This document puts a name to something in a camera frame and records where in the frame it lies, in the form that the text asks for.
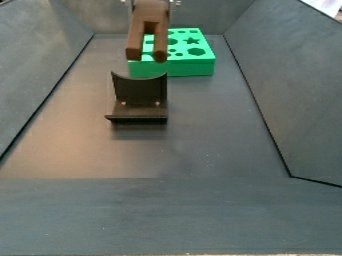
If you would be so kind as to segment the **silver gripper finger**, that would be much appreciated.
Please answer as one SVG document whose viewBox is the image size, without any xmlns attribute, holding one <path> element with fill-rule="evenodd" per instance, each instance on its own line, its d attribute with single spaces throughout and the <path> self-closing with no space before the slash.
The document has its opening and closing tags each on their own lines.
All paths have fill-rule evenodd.
<svg viewBox="0 0 342 256">
<path fill-rule="evenodd" d="M 133 6 L 133 0 L 118 0 L 121 4 L 124 4 L 126 7 L 130 7 Z"/>
<path fill-rule="evenodd" d="M 181 0 L 167 0 L 171 6 L 179 7 L 181 5 Z"/>
</svg>

